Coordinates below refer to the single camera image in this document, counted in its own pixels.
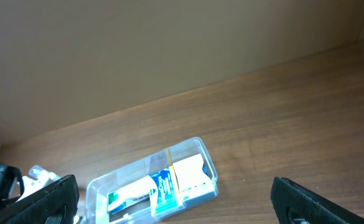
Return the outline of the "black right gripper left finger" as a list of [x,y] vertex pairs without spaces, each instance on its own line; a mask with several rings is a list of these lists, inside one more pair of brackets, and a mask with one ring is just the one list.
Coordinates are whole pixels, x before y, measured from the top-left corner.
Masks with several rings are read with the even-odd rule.
[[79,198],[75,176],[66,175],[21,200],[1,200],[0,224],[72,224]]

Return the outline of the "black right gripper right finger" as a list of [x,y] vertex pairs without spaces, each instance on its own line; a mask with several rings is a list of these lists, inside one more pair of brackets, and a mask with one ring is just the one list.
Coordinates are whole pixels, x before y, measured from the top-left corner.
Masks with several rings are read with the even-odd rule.
[[274,178],[271,202],[282,224],[364,223],[364,218],[285,177]]

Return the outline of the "white green medicine box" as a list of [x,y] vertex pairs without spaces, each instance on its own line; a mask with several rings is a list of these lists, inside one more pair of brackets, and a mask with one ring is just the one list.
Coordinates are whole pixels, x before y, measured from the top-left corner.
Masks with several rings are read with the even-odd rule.
[[118,213],[125,208],[149,198],[149,192],[152,189],[151,184],[152,179],[147,175],[118,190],[108,193],[107,211],[109,213]]

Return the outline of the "clear plastic container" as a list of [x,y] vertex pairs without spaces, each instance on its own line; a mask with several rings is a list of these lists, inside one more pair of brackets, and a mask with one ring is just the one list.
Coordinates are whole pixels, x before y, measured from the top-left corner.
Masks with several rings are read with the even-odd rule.
[[[118,213],[109,213],[107,211],[108,193],[196,154],[201,154],[203,157],[212,184],[215,187],[213,193],[205,194],[198,198],[182,200],[183,206],[168,215],[160,217],[153,217],[151,215],[150,198],[125,208]],[[216,198],[218,195],[217,180],[218,174],[203,141],[198,137],[190,138],[92,180],[86,190],[84,221],[85,223],[96,224],[156,223]]]

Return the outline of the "blue yellow VapoDrops box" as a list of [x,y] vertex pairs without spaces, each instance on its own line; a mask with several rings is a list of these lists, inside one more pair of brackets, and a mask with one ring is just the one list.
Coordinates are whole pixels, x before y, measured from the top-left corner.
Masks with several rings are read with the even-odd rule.
[[168,215],[183,206],[174,166],[150,174],[153,186],[149,192],[151,215]]

